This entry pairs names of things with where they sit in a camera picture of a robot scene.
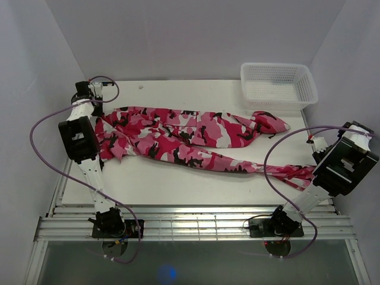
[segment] robotic arm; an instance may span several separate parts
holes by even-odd
[[[343,128],[373,134],[355,121],[347,122]],[[311,184],[292,201],[300,211],[291,203],[280,205],[270,219],[250,220],[250,236],[303,236],[301,213],[308,214],[326,199],[349,194],[379,161],[379,156],[369,149],[370,139],[368,135],[339,131],[338,140],[331,146],[327,146],[324,138],[308,140],[317,166]]]
[[[69,118],[59,123],[59,132],[68,157],[78,164],[86,183],[99,192],[104,192],[99,158],[100,146],[90,122],[91,116],[100,116],[103,113],[102,103],[83,103],[89,100],[103,100],[103,84],[82,81],[75,86],[77,93],[71,99],[71,104],[75,107]],[[90,218],[89,221],[105,234],[118,236],[123,233],[124,220],[115,203],[98,192],[90,191],[90,193],[95,206],[96,219]]]

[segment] white table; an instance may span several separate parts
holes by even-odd
[[[120,81],[120,96],[104,105],[104,111],[123,106],[166,107],[171,109],[230,112],[249,117],[243,108],[239,80]],[[104,99],[115,95],[115,87],[103,88]],[[293,130],[305,127],[301,112],[271,112]],[[236,159],[262,163],[265,154],[283,134],[257,138],[245,148],[213,149]],[[306,142],[307,133],[290,137],[270,157],[270,164],[315,164]],[[76,166],[69,172],[82,179]],[[191,169],[145,157],[125,157],[107,161],[103,169],[106,193],[128,205],[279,205],[284,200],[262,175],[218,173]],[[289,198],[300,192],[273,179],[274,185]],[[92,204],[89,190],[71,180],[67,182],[63,205]]]

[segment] camouflage garment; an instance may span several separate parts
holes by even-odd
[[[290,127],[264,111],[250,119],[229,113],[198,112],[146,107],[123,107],[98,118],[95,133],[100,158],[119,160],[143,155],[197,169],[237,173],[263,173],[263,166],[236,160],[195,145],[215,148],[246,147],[260,134],[277,134]],[[268,166],[268,173],[304,190],[314,166]]]

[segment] laundry basket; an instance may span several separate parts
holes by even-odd
[[[302,110],[318,101],[310,70],[301,64],[245,63],[240,77],[248,109]]]

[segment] gray wall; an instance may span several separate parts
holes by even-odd
[[[311,64],[319,103],[306,110],[311,125],[356,120],[380,135],[380,2],[347,0]],[[328,135],[335,140],[334,131]],[[370,142],[380,154],[379,137]],[[335,200],[350,214],[373,284],[380,284],[380,163],[348,196]]]
[[[58,178],[33,153],[29,130],[69,104],[83,73],[44,0],[0,1],[0,38],[0,284],[13,285],[23,281]],[[36,144],[62,167],[57,122],[41,125]]]
[[[309,65],[345,0],[47,0],[86,77],[234,79]]]

